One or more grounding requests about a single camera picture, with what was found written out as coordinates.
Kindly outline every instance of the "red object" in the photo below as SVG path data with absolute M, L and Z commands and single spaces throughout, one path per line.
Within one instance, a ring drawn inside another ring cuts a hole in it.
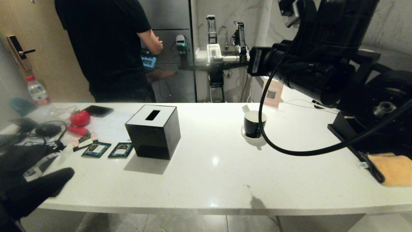
M 38 106 L 45 106 L 50 103 L 50 97 L 46 97 L 45 99 L 41 101 L 36 101 L 36 105 Z
M 86 136 L 89 135 L 90 132 L 86 128 L 79 128 L 79 127 L 74 127 L 73 125 L 67 126 L 67 130 L 73 134 L 77 134 L 80 136 Z
M 34 78 L 34 76 L 27 76 L 27 77 L 26 77 L 26 80 L 27 80 L 28 82 L 30 82 L 30 81 L 34 81 L 35 78 Z
M 90 123 L 90 114 L 87 111 L 81 111 L 70 115 L 70 122 L 73 126 L 84 127 Z

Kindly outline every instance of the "faucet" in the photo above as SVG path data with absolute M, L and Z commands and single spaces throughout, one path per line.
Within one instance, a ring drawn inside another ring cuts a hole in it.
M 228 50 L 228 49 L 229 49 L 229 41 L 228 41 L 229 35 L 227 34 L 227 33 L 228 33 L 228 32 L 227 32 L 227 27 L 222 26 L 222 27 L 219 29 L 218 35 L 220 34 L 220 31 L 221 31 L 223 28 L 226 30 L 225 50 Z

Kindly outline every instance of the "computer mouse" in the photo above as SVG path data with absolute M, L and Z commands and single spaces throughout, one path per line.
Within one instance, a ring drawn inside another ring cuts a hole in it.
M 61 132 L 61 126 L 55 124 L 43 124 L 36 128 L 35 133 L 43 137 L 54 137 Z

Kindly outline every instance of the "orange cloth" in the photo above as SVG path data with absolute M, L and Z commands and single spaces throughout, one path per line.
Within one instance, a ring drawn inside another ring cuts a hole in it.
M 412 161 L 408 157 L 385 153 L 368 155 L 368 159 L 384 177 L 383 185 L 412 185 Z

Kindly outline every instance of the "coffee cup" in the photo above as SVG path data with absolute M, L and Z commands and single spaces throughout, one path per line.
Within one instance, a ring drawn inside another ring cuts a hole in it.
M 267 120 L 267 116 L 262 113 L 262 125 L 263 128 L 265 127 Z M 244 115 L 244 129 L 245 135 L 249 138 L 260 138 L 262 136 L 262 132 L 260 131 L 259 127 L 259 111 L 252 110 L 248 111 Z

